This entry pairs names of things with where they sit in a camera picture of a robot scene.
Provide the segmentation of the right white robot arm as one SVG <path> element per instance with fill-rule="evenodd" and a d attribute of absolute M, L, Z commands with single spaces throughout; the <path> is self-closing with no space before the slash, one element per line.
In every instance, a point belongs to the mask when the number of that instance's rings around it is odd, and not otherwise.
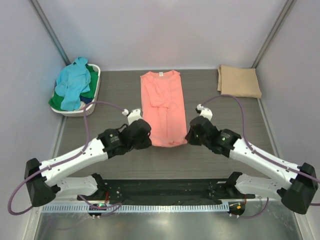
<path fill-rule="evenodd" d="M 231 198 L 252 194 L 281 201 L 289 210 L 305 215 L 318 190 L 315 168 L 297 165 L 269 154 L 229 129 L 219 130 L 209 119 L 197 116 L 186 135 L 190 145 L 205 146 L 216 155 L 242 162 L 266 175 L 266 178 L 239 174 L 225 185 Z"/>

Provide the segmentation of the white plastic laundry basket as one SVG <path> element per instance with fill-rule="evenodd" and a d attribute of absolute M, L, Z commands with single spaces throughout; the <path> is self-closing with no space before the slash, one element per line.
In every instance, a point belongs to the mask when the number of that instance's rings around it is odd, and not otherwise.
<path fill-rule="evenodd" d="M 94 92 L 94 98 L 92 99 L 91 102 L 94 102 L 98 99 L 98 94 L 99 94 L 99 89 L 100 89 L 100 83 L 101 83 L 101 69 L 98 65 L 93 64 L 93 63 L 88 63 L 88 66 L 90 66 L 95 73 L 97 73 L 97 81 L 96 81 L 96 88 Z M 90 104 L 88 107 L 85 107 L 86 104 L 81 102 L 80 108 L 78 110 L 74 111 L 62 111 L 62 110 L 57 110 L 53 108 L 52 106 L 50 107 L 51 110 L 57 114 L 61 114 L 64 117 L 83 117 L 84 116 L 84 110 L 86 110 L 86 114 L 90 115 L 93 113 L 95 109 L 95 105 Z"/>

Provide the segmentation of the salmon pink t shirt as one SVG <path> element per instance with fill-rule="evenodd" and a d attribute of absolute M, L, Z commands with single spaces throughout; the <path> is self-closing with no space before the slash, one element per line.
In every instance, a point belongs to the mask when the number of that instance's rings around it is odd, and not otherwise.
<path fill-rule="evenodd" d="M 142 117 L 151 126 L 152 145 L 185 145 L 187 123 L 180 73 L 149 71 L 140 77 L 140 90 Z"/>

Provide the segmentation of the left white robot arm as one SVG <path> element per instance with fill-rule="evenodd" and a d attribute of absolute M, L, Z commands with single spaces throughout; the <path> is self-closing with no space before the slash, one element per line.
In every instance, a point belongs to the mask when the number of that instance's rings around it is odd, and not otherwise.
<path fill-rule="evenodd" d="M 87 145 L 59 157 L 26 163 L 24 178 L 33 207 L 41 207 L 55 199 L 76 198 L 101 200 L 108 188 L 102 177 L 93 173 L 87 177 L 70 175 L 92 164 L 122 156 L 131 150 L 142 150 L 152 145 L 151 126 L 143 119 L 109 128 Z"/>

